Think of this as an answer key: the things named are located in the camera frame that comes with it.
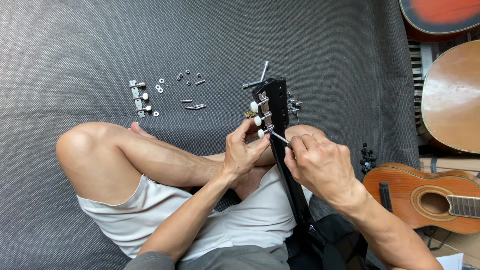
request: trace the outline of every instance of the gray shirt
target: gray shirt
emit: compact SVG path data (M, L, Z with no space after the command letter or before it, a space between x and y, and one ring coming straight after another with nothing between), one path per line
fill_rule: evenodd
M285 244L261 248L242 245L216 248L198 259L180 261L177 270L289 270ZM159 252L145 252L124 270L175 270L173 260Z

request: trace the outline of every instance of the paper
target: paper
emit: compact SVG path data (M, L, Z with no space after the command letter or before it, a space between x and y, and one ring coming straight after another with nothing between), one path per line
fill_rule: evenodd
M463 253L438 257L437 260L444 270L462 270Z

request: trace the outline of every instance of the knee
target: knee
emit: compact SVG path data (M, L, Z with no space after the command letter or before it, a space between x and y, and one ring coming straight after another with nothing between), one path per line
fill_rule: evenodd
M285 136L289 137L291 139L293 136L302 136L304 134L313 135L315 133L319 133L319 134L325 136L325 133L323 131L321 131L320 129L318 129L316 127L312 127L312 126L309 126L309 125L295 125L293 127L289 127L285 131Z
M91 153L101 141L108 141L110 123L88 122L65 132L57 141L57 158L60 163L67 158Z

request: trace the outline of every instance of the guitar soundhole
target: guitar soundhole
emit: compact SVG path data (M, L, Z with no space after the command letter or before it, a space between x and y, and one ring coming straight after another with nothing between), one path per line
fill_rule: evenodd
M433 192L423 194L420 203L425 210L432 214L444 214L450 209L447 198Z

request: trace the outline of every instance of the screwdriver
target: screwdriver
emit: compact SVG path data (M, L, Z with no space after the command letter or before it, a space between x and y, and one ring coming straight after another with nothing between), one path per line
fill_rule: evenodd
M270 131L270 134L274 135L275 137L279 138L280 140L284 141L287 144L287 147L292 149L292 142L285 139L284 137L278 135L275 131Z

